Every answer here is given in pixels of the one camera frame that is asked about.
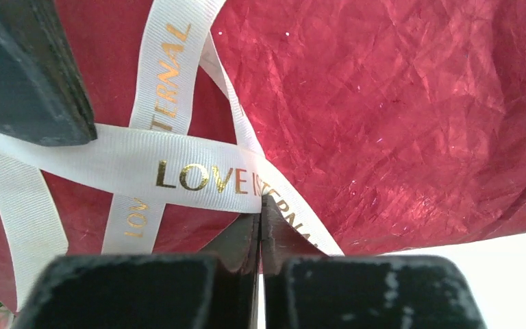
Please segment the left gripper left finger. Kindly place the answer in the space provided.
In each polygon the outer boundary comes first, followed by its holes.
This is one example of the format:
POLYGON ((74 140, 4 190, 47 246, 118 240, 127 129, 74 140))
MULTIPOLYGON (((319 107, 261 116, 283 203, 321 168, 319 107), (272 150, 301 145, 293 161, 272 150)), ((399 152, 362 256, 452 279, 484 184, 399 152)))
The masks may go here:
POLYGON ((58 257, 15 328, 250 328, 260 216, 240 215, 193 254, 58 257))

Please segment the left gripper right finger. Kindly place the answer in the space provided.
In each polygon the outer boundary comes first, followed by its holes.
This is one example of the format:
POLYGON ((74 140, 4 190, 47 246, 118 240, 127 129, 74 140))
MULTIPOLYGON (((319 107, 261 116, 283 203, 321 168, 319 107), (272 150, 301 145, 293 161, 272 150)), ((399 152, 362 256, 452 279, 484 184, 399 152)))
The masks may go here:
POLYGON ((462 272, 439 256, 328 256, 262 200, 267 328, 484 328, 462 272))

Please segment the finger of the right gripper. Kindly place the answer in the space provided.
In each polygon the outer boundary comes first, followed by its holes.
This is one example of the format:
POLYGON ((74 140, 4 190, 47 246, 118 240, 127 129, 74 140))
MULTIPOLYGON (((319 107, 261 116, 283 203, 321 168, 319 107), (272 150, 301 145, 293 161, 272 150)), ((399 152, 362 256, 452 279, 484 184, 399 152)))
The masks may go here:
POLYGON ((0 133, 47 147, 97 138, 52 1, 0 1, 0 133))

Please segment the red wrapping paper sheet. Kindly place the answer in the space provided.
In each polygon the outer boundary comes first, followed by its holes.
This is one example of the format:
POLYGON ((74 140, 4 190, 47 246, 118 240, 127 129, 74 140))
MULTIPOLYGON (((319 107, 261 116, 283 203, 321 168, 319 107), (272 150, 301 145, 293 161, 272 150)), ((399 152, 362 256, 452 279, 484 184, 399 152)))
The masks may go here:
MULTIPOLYGON (((152 1, 55 1, 127 125, 152 1)), ((346 254, 526 232, 526 1, 227 1, 213 39, 268 159, 346 254)), ((16 306, 0 221, 0 300, 16 306)))

